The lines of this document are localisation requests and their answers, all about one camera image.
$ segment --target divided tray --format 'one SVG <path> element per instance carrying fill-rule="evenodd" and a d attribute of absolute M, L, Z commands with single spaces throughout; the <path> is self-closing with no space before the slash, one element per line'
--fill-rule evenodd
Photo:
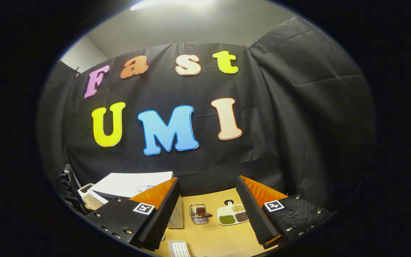
<path fill-rule="evenodd" d="M 235 225 L 248 221 L 247 212 L 243 205 L 233 205 L 228 202 L 228 206 L 218 208 L 218 223 L 223 226 Z"/>

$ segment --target ceiling light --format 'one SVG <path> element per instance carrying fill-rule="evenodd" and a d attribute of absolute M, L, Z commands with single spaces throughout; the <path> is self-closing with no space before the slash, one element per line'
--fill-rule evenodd
<path fill-rule="evenodd" d="M 210 0 L 145 0 L 131 7 L 131 11 L 158 4 L 190 4 L 203 5 Z"/>

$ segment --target green beans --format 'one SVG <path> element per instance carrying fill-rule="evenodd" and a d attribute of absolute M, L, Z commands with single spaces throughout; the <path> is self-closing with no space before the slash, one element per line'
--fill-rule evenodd
<path fill-rule="evenodd" d="M 235 223 L 235 219 L 232 215 L 226 215 L 226 216 L 221 216 L 220 217 L 220 222 L 222 224 L 227 225 L 227 224 Z"/>

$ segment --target beige box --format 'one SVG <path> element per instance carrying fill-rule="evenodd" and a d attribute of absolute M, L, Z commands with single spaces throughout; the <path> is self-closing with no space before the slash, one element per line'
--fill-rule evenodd
<path fill-rule="evenodd" d="M 183 203 L 181 195 L 178 196 L 176 207 L 169 219 L 168 228 L 183 229 Z"/>

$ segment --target black fabric backdrop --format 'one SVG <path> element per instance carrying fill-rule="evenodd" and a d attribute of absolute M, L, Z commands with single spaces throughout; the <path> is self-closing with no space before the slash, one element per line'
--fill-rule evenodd
<path fill-rule="evenodd" d="M 238 73 L 218 69 L 212 54 L 223 50 L 237 57 L 231 63 Z M 178 75 L 174 67 L 181 54 L 197 55 L 202 71 Z M 120 78 L 123 64 L 137 55 L 147 56 L 148 70 Z M 111 69 L 97 93 L 83 99 L 88 74 L 104 65 Z M 299 17 L 248 49 L 196 43 L 149 47 L 96 65 L 77 78 L 59 63 L 49 81 L 39 106 L 38 138 L 52 181 L 68 162 L 82 185 L 111 172 L 173 171 L 182 195 L 188 196 L 235 187 L 235 177 L 243 175 L 336 208 L 361 181 L 375 142 L 374 104 L 361 71 L 335 41 Z M 222 97 L 236 101 L 235 119 L 243 131 L 239 138 L 217 137 L 220 125 L 210 102 Z M 121 141 L 101 147 L 93 138 L 91 112 L 119 101 L 126 103 Z M 155 110 L 167 123 L 179 105 L 194 108 L 199 147 L 144 155 L 137 114 Z M 109 110 L 104 132 L 112 132 Z"/>

